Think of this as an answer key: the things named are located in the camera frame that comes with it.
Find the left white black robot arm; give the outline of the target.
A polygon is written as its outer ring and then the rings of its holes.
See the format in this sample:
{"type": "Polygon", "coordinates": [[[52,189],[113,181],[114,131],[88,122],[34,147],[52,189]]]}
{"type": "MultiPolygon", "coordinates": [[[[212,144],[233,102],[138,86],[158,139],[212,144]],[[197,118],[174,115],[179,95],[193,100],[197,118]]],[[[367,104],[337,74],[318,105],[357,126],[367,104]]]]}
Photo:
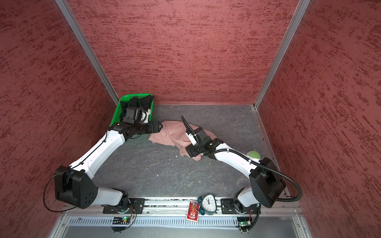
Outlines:
{"type": "Polygon", "coordinates": [[[116,122],[105,135],[82,157],[68,167],[60,166],[54,175],[56,200],[85,209],[90,206],[111,206],[126,212],[131,202],[126,191],[97,187],[93,178],[110,155],[135,135],[159,133],[159,121],[142,124],[116,122]]]}

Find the pink shorts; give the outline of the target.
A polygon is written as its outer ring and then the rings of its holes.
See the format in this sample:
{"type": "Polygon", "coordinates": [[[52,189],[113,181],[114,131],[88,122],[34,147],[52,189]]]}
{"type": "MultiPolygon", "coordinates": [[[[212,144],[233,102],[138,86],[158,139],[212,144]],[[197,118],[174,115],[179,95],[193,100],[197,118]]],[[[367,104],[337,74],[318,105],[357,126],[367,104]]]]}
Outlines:
{"type": "Polygon", "coordinates": [[[164,121],[163,128],[159,133],[153,133],[149,136],[149,141],[166,146],[175,146],[180,151],[179,154],[187,156],[195,161],[201,160],[201,155],[190,157],[186,147],[191,145],[190,139],[186,136],[186,128],[181,121],[164,121]]]}

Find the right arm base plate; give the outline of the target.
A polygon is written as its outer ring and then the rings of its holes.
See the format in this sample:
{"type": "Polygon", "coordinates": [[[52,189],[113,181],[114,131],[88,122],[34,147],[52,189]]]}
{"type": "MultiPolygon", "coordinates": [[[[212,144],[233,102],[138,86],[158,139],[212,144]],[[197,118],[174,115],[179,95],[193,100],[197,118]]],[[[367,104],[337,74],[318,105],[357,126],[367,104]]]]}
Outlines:
{"type": "Polygon", "coordinates": [[[222,198],[221,212],[222,214],[258,214],[259,208],[254,204],[250,207],[245,207],[237,199],[222,198]]]}

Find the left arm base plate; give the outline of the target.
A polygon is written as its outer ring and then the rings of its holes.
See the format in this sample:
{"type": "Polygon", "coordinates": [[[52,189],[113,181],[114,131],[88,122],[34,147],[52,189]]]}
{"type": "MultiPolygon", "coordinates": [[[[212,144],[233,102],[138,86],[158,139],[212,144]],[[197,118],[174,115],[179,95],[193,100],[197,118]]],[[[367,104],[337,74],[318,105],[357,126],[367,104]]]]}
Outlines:
{"type": "Polygon", "coordinates": [[[122,200],[118,205],[103,206],[103,214],[141,214],[144,208],[144,198],[128,198],[122,200]]]}

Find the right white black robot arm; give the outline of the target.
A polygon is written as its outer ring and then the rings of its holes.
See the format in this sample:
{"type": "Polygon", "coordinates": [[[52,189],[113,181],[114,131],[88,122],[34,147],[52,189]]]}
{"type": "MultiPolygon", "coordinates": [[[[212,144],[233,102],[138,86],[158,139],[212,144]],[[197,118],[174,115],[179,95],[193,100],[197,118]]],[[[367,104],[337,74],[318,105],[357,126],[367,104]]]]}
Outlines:
{"type": "Polygon", "coordinates": [[[241,172],[250,180],[250,187],[239,191],[233,201],[241,213],[254,204],[271,208],[286,188],[284,176],[269,159],[257,159],[238,152],[222,140],[209,138],[200,143],[193,141],[186,147],[190,157],[202,155],[223,162],[241,172]]]}

